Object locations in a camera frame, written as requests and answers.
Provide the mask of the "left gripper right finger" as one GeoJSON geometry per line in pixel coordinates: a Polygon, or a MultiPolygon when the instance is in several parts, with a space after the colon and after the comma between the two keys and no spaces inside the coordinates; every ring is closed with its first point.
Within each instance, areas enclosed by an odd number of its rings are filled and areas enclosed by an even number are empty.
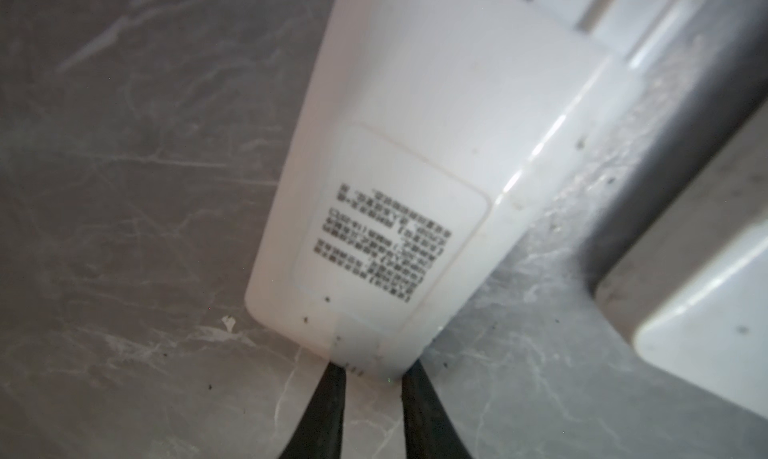
{"type": "Polygon", "coordinates": [[[420,361],[401,384],[406,457],[471,459],[420,361]]]}

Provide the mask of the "white remote with display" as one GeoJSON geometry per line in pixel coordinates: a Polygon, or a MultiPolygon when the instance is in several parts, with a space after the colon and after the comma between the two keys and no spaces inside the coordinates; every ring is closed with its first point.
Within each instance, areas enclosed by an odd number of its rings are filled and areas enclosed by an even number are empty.
{"type": "Polygon", "coordinates": [[[418,359],[706,0],[335,0],[246,289],[344,369],[418,359]]]}

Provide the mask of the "white remote control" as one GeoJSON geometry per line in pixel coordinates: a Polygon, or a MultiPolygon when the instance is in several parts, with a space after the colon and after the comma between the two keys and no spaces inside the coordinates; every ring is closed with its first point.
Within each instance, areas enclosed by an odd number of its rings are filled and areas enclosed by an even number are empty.
{"type": "Polygon", "coordinates": [[[758,108],[595,291],[647,363],[767,413],[767,110],[758,108]]]}

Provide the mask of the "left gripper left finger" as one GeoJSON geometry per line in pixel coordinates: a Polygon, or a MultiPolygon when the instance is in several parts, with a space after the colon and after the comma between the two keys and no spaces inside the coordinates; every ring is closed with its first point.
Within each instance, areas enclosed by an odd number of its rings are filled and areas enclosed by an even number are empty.
{"type": "Polygon", "coordinates": [[[280,459],[340,459],[346,371],[329,363],[280,459]]]}

